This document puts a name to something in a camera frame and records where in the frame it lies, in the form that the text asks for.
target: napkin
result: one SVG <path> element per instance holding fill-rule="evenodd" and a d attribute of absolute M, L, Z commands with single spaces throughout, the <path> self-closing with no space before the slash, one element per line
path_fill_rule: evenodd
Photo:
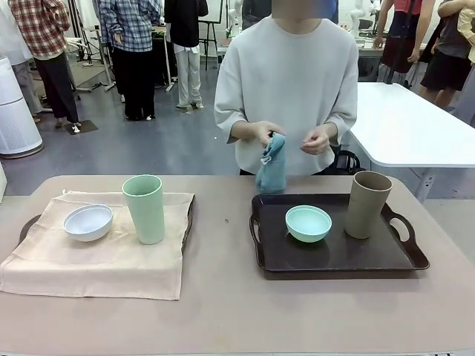
<path fill-rule="evenodd" d="M 282 194 L 285 191 L 285 136 L 274 132 L 262 153 L 262 167 L 255 178 L 259 194 Z"/>
<path fill-rule="evenodd" d="M 70 192 L 53 198 L 21 245 L 0 265 L 0 290 L 56 297 L 178 300 L 182 243 L 193 194 L 163 194 L 166 236 L 143 245 L 122 193 Z M 62 224 L 70 212 L 106 204 L 114 213 L 103 238 L 72 240 Z"/>

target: white table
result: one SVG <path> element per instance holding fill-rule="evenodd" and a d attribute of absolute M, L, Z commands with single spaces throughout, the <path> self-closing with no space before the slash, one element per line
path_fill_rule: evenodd
<path fill-rule="evenodd" d="M 435 168 L 475 167 L 475 129 L 401 85 L 358 84 L 358 120 L 351 130 L 383 167 L 424 168 L 416 197 L 423 201 Z"/>

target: tray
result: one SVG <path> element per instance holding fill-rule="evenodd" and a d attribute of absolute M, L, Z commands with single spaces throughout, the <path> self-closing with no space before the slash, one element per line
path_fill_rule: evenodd
<path fill-rule="evenodd" d="M 186 246 L 186 241 L 188 240 L 188 236 L 190 235 L 190 230 L 191 226 L 193 225 L 193 205 L 194 205 L 194 197 L 193 200 L 190 203 L 190 207 L 188 209 L 188 226 L 186 227 L 185 230 L 185 236 L 183 237 L 183 242 L 181 245 L 181 251 L 185 249 Z M 24 224 L 22 230 L 20 231 L 20 238 L 18 240 L 18 246 L 23 242 L 23 240 L 27 237 L 29 230 L 31 229 L 31 226 L 33 226 L 41 217 L 41 215 L 36 215 L 35 217 L 31 218 L 26 224 Z"/>
<path fill-rule="evenodd" d="M 408 273 L 429 268 L 428 259 L 416 244 L 413 226 L 387 204 L 369 239 L 357 240 L 347 235 L 344 221 L 349 201 L 349 194 L 254 197 L 249 227 L 258 265 L 267 272 L 266 277 L 271 274 L 271 278 L 278 278 L 285 274 L 291 279 L 307 279 L 312 274 L 311 278 L 318 279 L 333 278 L 334 272 L 344 272 L 344 277 L 359 277 L 356 272 L 371 272 L 361 277 L 391 278 L 392 275 L 385 272 Z M 314 205 L 331 216 L 332 229 L 325 239 L 302 243 L 289 234 L 285 214 L 297 205 Z M 409 232 L 407 241 L 401 241 L 398 231 L 390 225 L 392 219 L 404 223 Z"/>

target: white pants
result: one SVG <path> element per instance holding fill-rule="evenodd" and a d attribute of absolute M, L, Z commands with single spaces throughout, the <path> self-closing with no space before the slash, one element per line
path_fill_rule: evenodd
<path fill-rule="evenodd" d="M 200 104 L 200 54 L 190 50 L 175 53 L 178 66 L 178 106 L 184 108 L 192 102 Z"/>

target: hand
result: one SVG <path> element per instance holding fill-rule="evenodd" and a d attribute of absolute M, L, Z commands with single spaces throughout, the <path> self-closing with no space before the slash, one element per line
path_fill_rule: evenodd
<path fill-rule="evenodd" d="M 410 57 L 407 59 L 409 63 L 414 63 L 419 60 L 419 57 L 421 56 L 421 50 L 419 48 L 414 48 L 413 49 L 413 54 L 410 55 Z"/>
<path fill-rule="evenodd" d="M 382 48 L 383 47 L 383 38 L 377 36 L 373 41 L 373 48 Z"/>
<path fill-rule="evenodd" d="M 121 45 L 122 44 L 122 34 L 121 33 L 115 33 L 114 34 L 114 39 L 116 40 L 116 42 Z"/>
<path fill-rule="evenodd" d="M 305 137 L 301 150 L 306 154 L 322 154 L 330 146 L 330 138 L 326 125 L 320 125 L 311 130 Z"/>
<path fill-rule="evenodd" d="M 253 122 L 250 124 L 252 126 L 252 133 L 256 139 L 259 140 L 262 147 L 266 148 L 270 143 L 272 132 L 277 132 L 278 134 L 285 135 L 282 128 L 272 122 L 268 121 L 259 121 Z"/>

